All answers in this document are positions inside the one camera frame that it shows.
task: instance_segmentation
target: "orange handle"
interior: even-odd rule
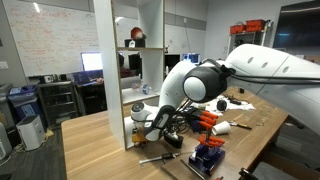
[[[208,116],[208,117],[210,117],[212,119],[218,119],[218,117],[219,117],[218,115],[212,114],[209,111],[202,111],[202,114],[205,115],[205,116]]]
[[[209,138],[209,140],[210,140],[210,141],[219,142],[219,143],[222,143],[222,144],[224,144],[224,143],[225,143],[225,141],[224,141],[224,140],[222,140],[222,139],[220,139],[220,138],[210,137],[210,138]]]
[[[217,147],[219,147],[219,146],[221,146],[221,144],[220,143],[217,143],[217,142],[207,142],[210,146],[217,146]]]
[[[213,125],[208,124],[208,123],[203,122],[203,121],[200,121],[199,123],[200,123],[200,125],[202,125],[202,126],[204,126],[204,127],[206,127],[206,128],[209,128],[209,129],[211,129],[211,128],[212,128],[212,126],[213,126]]]
[[[205,134],[202,134],[201,137],[198,139],[198,141],[200,143],[205,143],[206,142],[206,135]]]
[[[211,118],[209,118],[209,117],[207,117],[207,116],[200,116],[200,119],[201,120],[204,120],[204,121],[206,121],[207,123],[210,123],[210,124],[212,124],[212,125],[215,125],[216,124],[216,120],[214,120],[214,119],[211,119]]]

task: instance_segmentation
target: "whiteboard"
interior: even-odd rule
[[[82,71],[80,53],[99,52],[94,13],[3,0],[26,77]]]

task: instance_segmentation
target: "trash bin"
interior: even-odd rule
[[[14,112],[12,113],[14,109],[7,98],[12,87],[12,83],[0,84],[0,122],[4,125],[5,129],[14,127],[17,121]]]
[[[46,123],[39,108],[40,106],[38,104],[35,85],[12,88],[8,95],[8,99],[13,104],[19,116],[19,121],[23,120],[27,116],[38,114],[40,116],[43,129],[46,130]]]

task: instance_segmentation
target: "red object on shelf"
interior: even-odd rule
[[[230,26],[230,34],[242,33],[246,30],[245,25]]]
[[[262,31],[264,29],[265,23],[266,21],[262,19],[246,21],[246,31],[247,32]]]

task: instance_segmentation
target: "small tool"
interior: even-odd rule
[[[247,169],[241,168],[239,174],[244,179],[250,179],[250,180],[258,180],[257,177],[255,177],[253,174],[251,174]]]
[[[173,180],[179,180],[177,177],[175,177],[173,174],[171,174],[166,168],[161,166],[161,170],[165,172],[168,176],[170,176]]]
[[[222,180],[223,176],[216,178],[216,180]]]
[[[139,164],[141,167],[143,167],[144,163],[152,162],[152,161],[159,161],[159,160],[166,160],[166,159],[173,159],[176,158],[177,156],[181,155],[181,153],[165,153],[162,154],[159,157],[151,158],[151,159],[145,159],[145,160],[140,160]]]
[[[193,167],[191,167],[188,163],[186,163],[183,159],[180,159],[182,164],[184,164],[187,168],[189,168],[194,174],[196,174],[200,179],[205,180],[205,178],[197,172]]]
[[[229,124],[230,126],[237,126],[237,127],[241,127],[241,128],[244,128],[244,129],[248,129],[248,130],[251,130],[252,127],[248,126],[248,125],[245,125],[245,124],[238,124],[234,121],[229,121]]]

